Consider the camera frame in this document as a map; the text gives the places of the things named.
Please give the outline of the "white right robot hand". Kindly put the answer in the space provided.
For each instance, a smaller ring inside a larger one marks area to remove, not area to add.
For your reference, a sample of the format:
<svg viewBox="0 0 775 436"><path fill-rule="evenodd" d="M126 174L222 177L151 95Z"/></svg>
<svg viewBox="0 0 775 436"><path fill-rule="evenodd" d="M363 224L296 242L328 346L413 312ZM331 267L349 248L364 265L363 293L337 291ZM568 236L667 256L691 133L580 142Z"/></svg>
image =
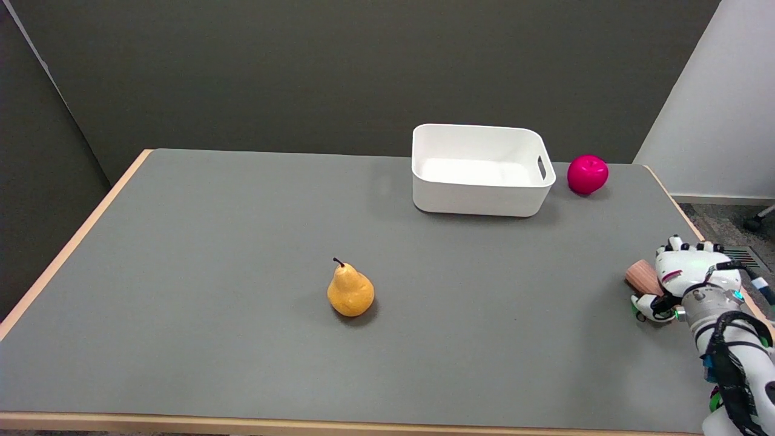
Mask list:
<svg viewBox="0 0 775 436"><path fill-rule="evenodd" d="M653 264L639 260L625 272L632 287L632 312L641 322L669 323L676 319L675 307L682 304L686 293L697 287L720 289L742 300L742 277L739 270L709 269L731 262L719 243L704 240L692 246L678 235L669 237L667 245L657 249Z"/></svg>

